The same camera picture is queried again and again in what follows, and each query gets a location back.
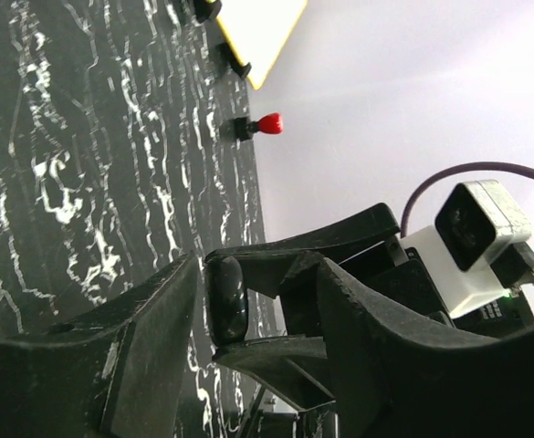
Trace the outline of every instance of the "black marble table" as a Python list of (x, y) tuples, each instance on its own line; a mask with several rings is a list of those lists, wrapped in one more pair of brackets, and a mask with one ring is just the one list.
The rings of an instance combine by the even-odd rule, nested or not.
[[(263, 240), (246, 84), (189, 4), (0, 0), (0, 337), (45, 330), (183, 251)], [(255, 384), (210, 363), (198, 296), (175, 437), (234, 436)], [(255, 298), (250, 336), (274, 331)]]

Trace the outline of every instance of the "white board with yellow edge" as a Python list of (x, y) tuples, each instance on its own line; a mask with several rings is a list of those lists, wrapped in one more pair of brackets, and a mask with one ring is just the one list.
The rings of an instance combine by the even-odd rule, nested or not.
[(308, 0), (222, 0), (216, 21), (248, 80), (260, 89)]

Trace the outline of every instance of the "wire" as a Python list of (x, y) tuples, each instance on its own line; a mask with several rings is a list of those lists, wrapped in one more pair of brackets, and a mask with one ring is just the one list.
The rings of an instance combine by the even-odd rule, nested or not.
[(429, 187), (450, 176), (458, 175), (459, 173), (477, 171), (514, 173), (516, 175), (524, 176), (534, 180), (534, 169), (509, 162), (469, 162), (467, 164), (460, 164), (458, 166), (445, 169), (444, 171), (440, 171), (419, 185), (406, 202), (406, 206), (404, 207), (403, 211), (403, 219), (401, 220), (401, 238), (405, 237), (408, 231), (409, 219), (411, 218), (411, 211), (413, 210), (414, 205)]

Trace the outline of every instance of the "red bulb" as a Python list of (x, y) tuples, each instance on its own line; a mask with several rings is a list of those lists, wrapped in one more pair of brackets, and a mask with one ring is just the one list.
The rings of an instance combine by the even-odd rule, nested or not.
[(283, 132), (283, 118), (278, 112), (268, 114), (258, 121), (258, 130), (265, 134), (280, 134)]

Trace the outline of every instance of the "white wall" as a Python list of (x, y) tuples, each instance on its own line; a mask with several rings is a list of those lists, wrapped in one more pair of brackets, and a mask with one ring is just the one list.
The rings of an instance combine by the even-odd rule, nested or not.
[[(378, 202), (400, 216), (418, 183), (454, 164), (534, 167), (534, 0), (309, 0), (251, 108), (286, 124), (255, 137), (269, 240)], [(534, 182), (478, 173), (428, 192), (410, 231), (455, 181), (492, 175), (534, 224)]]

